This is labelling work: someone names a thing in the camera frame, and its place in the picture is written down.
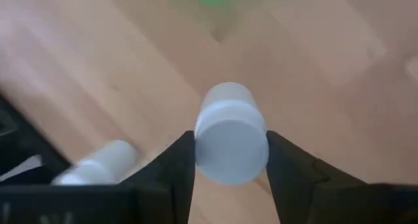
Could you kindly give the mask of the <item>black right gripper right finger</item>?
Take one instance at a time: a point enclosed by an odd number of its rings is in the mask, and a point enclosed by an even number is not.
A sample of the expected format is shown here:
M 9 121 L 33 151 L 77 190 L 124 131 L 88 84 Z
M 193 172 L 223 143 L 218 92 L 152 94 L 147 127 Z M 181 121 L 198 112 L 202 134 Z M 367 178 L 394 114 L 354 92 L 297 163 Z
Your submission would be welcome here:
M 281 224 L 322 224 L 315 193 L 322 183 L 346 188 L 365 182 L 322 161 L 296 144 L 268 131 L 266 172 Z

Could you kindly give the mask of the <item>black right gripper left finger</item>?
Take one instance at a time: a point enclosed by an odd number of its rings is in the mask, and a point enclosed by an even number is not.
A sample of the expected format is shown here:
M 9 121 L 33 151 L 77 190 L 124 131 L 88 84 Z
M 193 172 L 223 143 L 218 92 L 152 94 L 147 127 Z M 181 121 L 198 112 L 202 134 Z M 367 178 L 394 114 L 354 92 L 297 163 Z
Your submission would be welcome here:
M 124 181 L 135 189 L 129 224 L 188 224 L 195 183 L 195 138 L 186 131 Z

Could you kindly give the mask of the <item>white pill bottle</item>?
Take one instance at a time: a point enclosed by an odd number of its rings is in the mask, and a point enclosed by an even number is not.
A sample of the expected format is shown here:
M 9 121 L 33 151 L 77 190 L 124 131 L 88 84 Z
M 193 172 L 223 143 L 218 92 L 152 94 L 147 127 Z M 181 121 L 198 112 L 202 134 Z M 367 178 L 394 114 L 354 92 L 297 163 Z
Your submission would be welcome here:
M 54 178 L 53 185 L 118 184 L 138 161 L 138 150 L 124 140 L 113 140 Z
M 251 91 L 236 82 L 212 87 L 195 123 L 196 165 L 208 179 L 242 185 L 265 169 L 266 121 Z

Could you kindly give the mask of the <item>black aluminium table frame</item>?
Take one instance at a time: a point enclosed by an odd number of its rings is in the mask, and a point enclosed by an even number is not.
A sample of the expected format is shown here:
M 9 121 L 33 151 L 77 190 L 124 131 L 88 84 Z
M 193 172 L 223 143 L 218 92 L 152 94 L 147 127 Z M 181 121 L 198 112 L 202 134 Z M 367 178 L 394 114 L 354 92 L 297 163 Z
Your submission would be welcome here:
M 0 186 L 50 184 L 70 166 L 0 94 Z

